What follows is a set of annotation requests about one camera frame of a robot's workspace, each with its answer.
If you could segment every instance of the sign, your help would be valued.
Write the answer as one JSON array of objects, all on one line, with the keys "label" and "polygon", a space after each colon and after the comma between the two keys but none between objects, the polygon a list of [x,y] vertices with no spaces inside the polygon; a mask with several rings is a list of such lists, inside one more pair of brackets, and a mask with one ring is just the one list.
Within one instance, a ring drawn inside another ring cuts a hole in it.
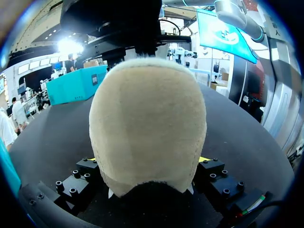
[{"label": "sign", "polygon": [[201,46],[222,50],[257,63],[257,56],[236,27],[219,20],[216,13],[211,11],[197,9],[197,15]]},{"label": "sign", "polygon": [[264,14],[265,16],[265,28],[267,36],[270,38],[279,39],[282,41],[285,41],[285,38],[282,36],[283,33],[281,29],[278,27],[278,24],[274,22],[273,18],[268,16],[267,14]]}]

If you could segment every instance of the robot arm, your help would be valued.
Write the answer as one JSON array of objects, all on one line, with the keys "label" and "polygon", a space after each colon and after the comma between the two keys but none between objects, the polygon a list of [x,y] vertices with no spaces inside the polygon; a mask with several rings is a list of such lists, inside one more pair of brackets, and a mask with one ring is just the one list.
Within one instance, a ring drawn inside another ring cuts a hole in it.
[{"label": "robot arm", "polygon": [[246,32],[255,42],[264,39],[263,29],[247,15],[243,0],[163,0],[168,6],[214,5],[218,19]]},{"label": "robot arm", "polygon": [[173,61],[181,65],[185,65],[185,57],[198,57],[196,52],[185,50],[182,47],[170,48],[168,51],[168,56],[173,56]]}]

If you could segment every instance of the ceiling light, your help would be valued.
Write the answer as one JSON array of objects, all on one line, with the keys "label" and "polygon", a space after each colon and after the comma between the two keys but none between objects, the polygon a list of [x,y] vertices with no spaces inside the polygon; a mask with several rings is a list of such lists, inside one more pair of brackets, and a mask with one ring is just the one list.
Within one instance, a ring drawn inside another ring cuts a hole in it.
[{"label": "ceiling light", "polygon": [[76,43],[72,40],[63,39],[58,42],[58,49],[60,53],[63,54],[71,54],[71,53],[79,53],[84,50],[83,46],[79,43]]}]

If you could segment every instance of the person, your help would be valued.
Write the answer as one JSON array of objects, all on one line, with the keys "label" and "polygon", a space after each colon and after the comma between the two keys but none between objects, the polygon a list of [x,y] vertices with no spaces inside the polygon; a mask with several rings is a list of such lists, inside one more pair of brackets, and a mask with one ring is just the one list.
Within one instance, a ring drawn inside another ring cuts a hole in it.
[{"label": "person", "polygon": [[43,80],[40,80],[40,88],[41,91],[45,91],[47,89],[47,84]]},{"label": "person", "polygon": [[66,72],[70,73],[75,71],[74,69],[74,61],[73,61],[73,54],[68,55],[68,61],[66,61]]},{"label": "person", "polygon": [[28,125],[28,119],[25,115],[24,108],[21,101],[17,101],[15,97],[12,99],[12,103],[13,119],[17,121],[19,128],[23,130]]},{"label": "person", "polygon": [[26,92],[25,92],[25,98],[26,98],[26,100],[28,101],[30,98],[31,98],[31,92],[30,92],[30,88],[29,87],[27,87],[26,88]]},{"label": "person", "polygon": [[77,60],[75,62],[75,68],[76,68],[76,70],[83,69],[84,68],[84,63],[81,60]]},{"label": "person", "polygon": [[17,139],[17,134],[4,111],[5,110],[3,108],[0,108],[0,138],[2,139],[6,149],[9,151],[11,145]]}]

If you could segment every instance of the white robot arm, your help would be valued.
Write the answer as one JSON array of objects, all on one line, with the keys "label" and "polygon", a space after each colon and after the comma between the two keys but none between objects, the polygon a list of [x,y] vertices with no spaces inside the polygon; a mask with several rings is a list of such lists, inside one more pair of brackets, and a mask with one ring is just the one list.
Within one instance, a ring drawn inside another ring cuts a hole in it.
[{"label": "white robot arm", "polygon": [[182,47],[170,48],[168,51],[168,56],[172,56],[173,61],[181,65],[185,65],[185,57],[198,57],[196,52],[185,50]]}]

